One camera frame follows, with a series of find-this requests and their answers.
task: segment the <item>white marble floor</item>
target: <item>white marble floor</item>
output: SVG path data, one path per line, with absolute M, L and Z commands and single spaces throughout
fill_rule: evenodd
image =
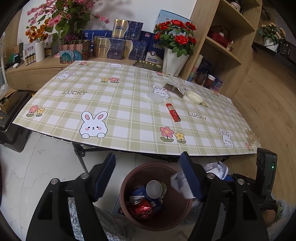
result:
M 84 157 L 88 170 L 95 164 L 102 163 L 108 151 L 90 152 Z M 112 212 L 121 183 L 126 175 L 136 166 L 152 158 L 132 154 L 116 153 L 116 167 L 108 183 L 106 191 L 95 205 Z M 202 165 L 214 159 L 195 160 Z M 3 196 L 1 212 L 14 232 L 25 241 L 33 212 L 52 178 L 61 181 L 73 180 L 83 169 L 70 143 L 55 140 L 32 133 L 22 153 L 18 153 L 0 145 L 0 162 L 2 167 Z M 178 232 L 190 234 L 192 226 L 177 226 L 163 232 L 150 232 L 135 228 L 136 240 L 179 240 Z

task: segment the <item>bunny ear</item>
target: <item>bunny ear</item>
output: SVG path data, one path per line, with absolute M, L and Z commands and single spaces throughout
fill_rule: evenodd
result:
M 95 120 L 98 119 L 98 120 L 103 121 L 107 118 L 107 116 L 108 116 L 108 113 L 106 111 L 102 111 L 96 115 Z
M 225 135 L 225 132 L 224 132 L 221 128 L 219 128 L 219 131 L 221 132 L 221 134 L 222 134 L 223 136 L 226 136 L 226 135 Z
M 83 111 L 82 114 L 81 114 L 81 118 L 82 118 L 82 120 L 84 122 L 90 120 L 90 118 L 93 119 L 92 114 L 90 112 L 88 112 L 88 111 Z

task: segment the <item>potted plant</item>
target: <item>potted plant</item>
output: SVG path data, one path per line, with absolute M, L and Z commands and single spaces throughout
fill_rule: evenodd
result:
M 189 55 L 193 53 L 196 44 L 194 30 L 196 27 L 192 23 L 183 23 L 179 20 L 171 20 L 155 26 L 154 39 L 159 39 L 159 45 L 165 48 L 164 73 L 172 76 L 179 75 Z
M 45 31 L 52 33 L 54 26 L 57 33 L 52 37 L 52 46 L 58 39 L 63 43 L 65 41 L 76 40 L 76 33 L 79 33 L 90 20 L 91 16 L 108 24 L 109 19 L 98 14 L 88 13 L 98 0 L 46 0 L 37 8 L 32 8 L 27 15 L 34 13 L 34 16 L 28 20 L 33 25 L 37 22 L 48 19 Z
M 264 38 L 264 46 L 277 51 L 279 43 L 286 39 L 286 33 L 282 28 L 279 28 L 274 23 L 262 25 L 258 33 Z
M 40 25 L 40 22 L 35 25 L 27 26 L 26 36 L 29 38 L 29 42 L 35 43 L 35 54 L 36 54 L 36 62 L 41 62 L 45 59 L 44 54 L 44 41 L 48 37 L 48 33 L 45 32 L 45 28 L 48 20 L 45 20 L 44 24 Z

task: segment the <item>white flower pot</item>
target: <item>white flower pot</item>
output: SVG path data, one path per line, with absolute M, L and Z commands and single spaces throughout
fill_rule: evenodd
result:
M 277 51 L 277 48 L 279 46 L 279 44 L 275 44 L 276 42 L 275 41 L 272 41 L 271 38 L 264 38 L 264 46 L 267 46 L 267 48 L 271 49 L 272 51 L 276 52 Z
M 177 58 L 177 53 L 172 53 L 171 49 L 165 48 L 163 72 L 177 77 L 188 58 L 189 55 L 181 55 L 179 58 Z
M 36 62 L 41 62 L 42 60 L 45 59 L 43 41 L 35 44 L 35 52 L 36 52 Z

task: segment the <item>metal bolt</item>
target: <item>metal bolt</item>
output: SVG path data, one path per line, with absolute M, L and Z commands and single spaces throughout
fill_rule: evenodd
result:
M 86 179 L 86 178 L 89 177 L 89 174 L 85 172 L 85 173 L 82 173 L 82 174 L 80 175 L 80 177 L 81 177 L 82 179 Z
M 238 182 L 238 184 L 243 185 L 244 184 L 244 179 L 240 178 L 240 179 L 237 180 L 237 182 Z
M 207 174 L 207 178 L 209 178 L 209 179 L 214 179 L 215 178 L 215 174 L 213 174 L 213 173 L 208 173 Z
M 59 180 L 57 178 L 54 178 L 50 181 L 51 184 L 57 184 L 59 182 Z

